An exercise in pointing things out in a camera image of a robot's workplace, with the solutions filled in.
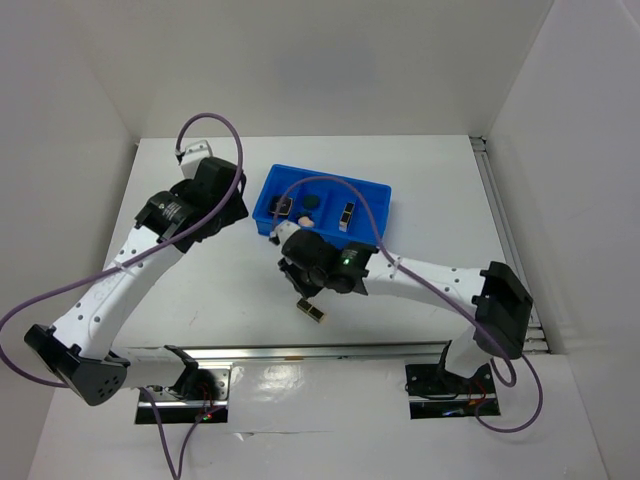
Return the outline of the black gold lipstick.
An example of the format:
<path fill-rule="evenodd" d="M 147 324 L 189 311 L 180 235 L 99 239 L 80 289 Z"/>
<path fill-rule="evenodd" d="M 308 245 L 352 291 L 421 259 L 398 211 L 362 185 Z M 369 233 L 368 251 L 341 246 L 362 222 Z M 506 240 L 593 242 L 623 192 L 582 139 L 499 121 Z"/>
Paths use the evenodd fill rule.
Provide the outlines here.
<path fill-rule="evenodd" d="M 341 213 L 338 228 L 341 232 L 347 232 L 349 229 L 349 225 L 351 223 L 353 213 L 355 210 L 354 202 L 347 202 L 344 206 L 344 209 Z"/>
<path fill-rule="evenodd" d="M 296 303 L 296 307 L 306 316 L 313 319 L 316 323 L 321 323 L 326 316 L 324 312 L 322 312 L 320 309 L 312 305 L 308 300 L 304 298 L 301 298 Z"/>

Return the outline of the beige makeup sponge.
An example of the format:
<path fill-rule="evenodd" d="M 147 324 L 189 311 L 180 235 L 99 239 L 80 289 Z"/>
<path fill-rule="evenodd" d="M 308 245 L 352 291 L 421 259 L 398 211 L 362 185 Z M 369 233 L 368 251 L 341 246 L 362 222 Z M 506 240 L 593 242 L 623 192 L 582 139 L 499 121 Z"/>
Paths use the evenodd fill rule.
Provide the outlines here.
<path fill-rule="evenodd" d="M 301 214 L 297 217 L 296 222 L 303 228 L 313 228 L 315 222 L 309 214 Z"/>

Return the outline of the black square compact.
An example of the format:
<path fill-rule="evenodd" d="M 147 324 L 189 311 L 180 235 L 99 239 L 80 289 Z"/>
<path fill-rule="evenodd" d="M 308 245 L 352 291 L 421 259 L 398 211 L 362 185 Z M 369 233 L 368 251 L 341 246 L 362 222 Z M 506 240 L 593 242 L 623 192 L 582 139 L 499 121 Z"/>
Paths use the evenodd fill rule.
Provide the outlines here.
<path fill-rule="evenodd" d="M 273 196 L 268 207 L 268 214 L 277 217 L 288 217 L 293 207 L 293 199 L 289 196 Z"/>

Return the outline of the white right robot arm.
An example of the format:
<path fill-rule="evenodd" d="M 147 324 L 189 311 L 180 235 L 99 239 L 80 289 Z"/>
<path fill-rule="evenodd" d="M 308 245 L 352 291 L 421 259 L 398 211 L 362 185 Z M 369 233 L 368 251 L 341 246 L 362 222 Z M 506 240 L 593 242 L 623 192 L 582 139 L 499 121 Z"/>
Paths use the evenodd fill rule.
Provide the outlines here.
<path fill-rule="evenodd" d="M 390 296 L 458 313 L 469 327 L 451 340 L 436 369 L 448 392 L 460 391 L 495 358 L 521 358 L 533 299 L 510 266 L 457 268 L 392 254 L 351 242 L 337 248 L 319 234 L 284 221 L 269 235 L 280 248 L 279 269 L 304 298 L 323 290 Z"/>

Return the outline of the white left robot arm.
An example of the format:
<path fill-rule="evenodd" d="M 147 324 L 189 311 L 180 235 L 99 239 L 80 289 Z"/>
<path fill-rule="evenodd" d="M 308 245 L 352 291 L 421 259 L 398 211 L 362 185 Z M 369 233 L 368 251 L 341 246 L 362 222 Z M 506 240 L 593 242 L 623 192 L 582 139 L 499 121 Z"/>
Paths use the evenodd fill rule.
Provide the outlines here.
<path fill-rule="evenodd" d="M 247 217 L 243 189 L 211 220 L 144 259 L 141 252 L 195 225 L 220 202 L 235 176 L 234 164 L 214 156 L 208 141 L 185 147 L 181 182 L 153 195 L 110 263 L 114 274 L 95 282 L 51 326 L 32 326 L 25 343 L 47 368 L 88 405 L 106 402 L 123 388 L 159 386 L 176 399 L 196 390 L 198 363 L 175 346 L 122 348 L 112 344 L 161 276 L 197 242 Z"/>

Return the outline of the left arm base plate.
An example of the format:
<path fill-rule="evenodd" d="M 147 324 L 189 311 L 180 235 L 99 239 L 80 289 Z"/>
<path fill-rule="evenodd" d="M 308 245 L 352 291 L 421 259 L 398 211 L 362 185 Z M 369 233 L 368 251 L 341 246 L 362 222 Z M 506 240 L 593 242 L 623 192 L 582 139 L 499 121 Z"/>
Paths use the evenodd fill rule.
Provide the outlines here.
<path fill-rule="evenodd" d="M 227 423 L 231 369 L 230 363 L 204 363 L 195 380 L 185 388 L 147 387 L 161 422 L 192 424 L 197 417 L 204 416 L 204 424 Z"/>

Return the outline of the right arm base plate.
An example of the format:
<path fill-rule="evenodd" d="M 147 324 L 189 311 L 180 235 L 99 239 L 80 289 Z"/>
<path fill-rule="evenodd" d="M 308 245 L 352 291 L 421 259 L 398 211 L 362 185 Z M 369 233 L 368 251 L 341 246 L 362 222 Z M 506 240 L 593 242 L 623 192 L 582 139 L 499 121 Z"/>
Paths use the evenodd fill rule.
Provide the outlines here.
<path fill-rule="evenodd" d="M 412 420 L 499 416 L 496 387 L 488 364 L 470 380 L 444 380 L 436 364 L 407 364 L 405 391 Z"/>

